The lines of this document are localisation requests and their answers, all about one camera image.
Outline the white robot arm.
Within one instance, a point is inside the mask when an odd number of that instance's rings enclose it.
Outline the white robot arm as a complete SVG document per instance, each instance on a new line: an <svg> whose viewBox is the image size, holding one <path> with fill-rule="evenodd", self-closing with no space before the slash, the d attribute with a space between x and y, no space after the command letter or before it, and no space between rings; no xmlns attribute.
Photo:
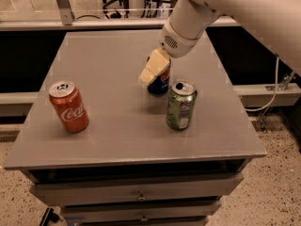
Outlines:
<svg viewBox="0 0 301 226"><path fill-rule="evenodd" d="M301 0L178 0L161 31L160 47L151 52L139 82L148 86L172 57L187 55L223 14L301 75Z"/></svg>

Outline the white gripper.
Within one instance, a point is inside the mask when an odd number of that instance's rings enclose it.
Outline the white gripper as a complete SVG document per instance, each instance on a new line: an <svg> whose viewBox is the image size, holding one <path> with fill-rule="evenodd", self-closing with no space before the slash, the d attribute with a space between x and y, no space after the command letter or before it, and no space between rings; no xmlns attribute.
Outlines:
<svg viewBox="0 0 301 226"><path fill-rule="evenodd" d="M197 44L201 33L201 26L184 19L174 21L169 17L161 31L159 42L161 47L154 49L145 68L139 75L139 84L146 88L170 64L170 57L183 57Z"/></svg>

